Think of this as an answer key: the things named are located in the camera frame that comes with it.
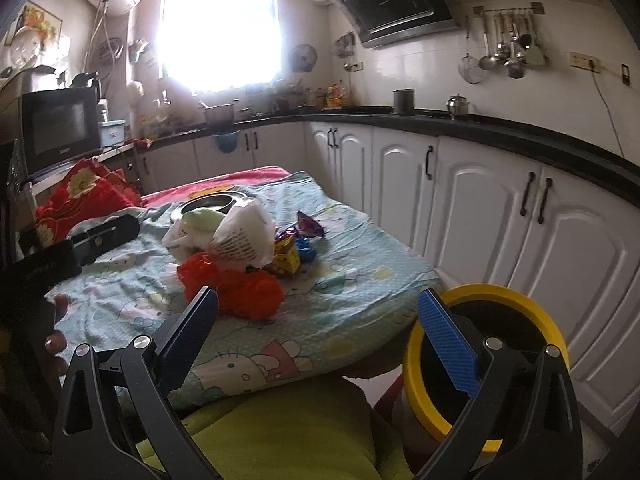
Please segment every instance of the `window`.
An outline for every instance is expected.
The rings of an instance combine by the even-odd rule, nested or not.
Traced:
[[[164,0],[161,57],[194,92],[263,83],[280,71],[274,0]]]

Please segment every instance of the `framed picture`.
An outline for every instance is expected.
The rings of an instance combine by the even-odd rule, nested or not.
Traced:
[[[58,47],[60,31],[62,30],[62,20],[38,4],[33,3],[31,0],[27,0],[20,14],[18,14],[18,17],[11,24],[9,31],[4,37],[4,44],[6,46],[11,45],[15,33],[22,27],[31,27],[38,31],[43,52]]]

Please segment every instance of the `kettle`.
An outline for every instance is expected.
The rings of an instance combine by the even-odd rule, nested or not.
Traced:
[[[71,82],[71,86],[73,88],[95,88],[96,104],[98,104],[102,98],[102,85],[100,83],[100,76],[97,72],[93,72],[92,74],[87,74],[86,72],[79,73]]]
[[[447,112],[449,112],[451,119],[464,117],[469,113],[469,101],[460,94],[452,95],[447,101]]]

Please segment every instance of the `light blue sheet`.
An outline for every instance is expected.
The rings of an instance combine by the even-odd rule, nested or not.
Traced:
[[[216,322],[184,385],[170,394],[176,408],[353,364],[414,322],[421,290],[442,290],[427,261],[367,215],[326,197],[306,173],[236,189],[259,197],[276,225],[291,225],[298,210],[313,216],[324,226],[326,240],[314,241],[314,263],[295,279],[281,281],[286,298],[272,320],[223,316]],[[184,309],[183,294],[168,293],[160,281],[167,264],[175,263],[161,239],[176,206],[117,213],[138,216],[140,236],[52,291],[72,301],[57,325],[69,341],[66,359],[82,342],[97,350],[126,346]],[[83,222],[72,233],[101,221]]]

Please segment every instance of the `red pillow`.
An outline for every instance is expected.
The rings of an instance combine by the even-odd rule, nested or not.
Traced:
[[[36,210],[36,228],[43,245],[65,239],[78,223],[110,215],[120,209],[142,205],[142,198],[119,173],[92,158],[82,159],[65,175]]]

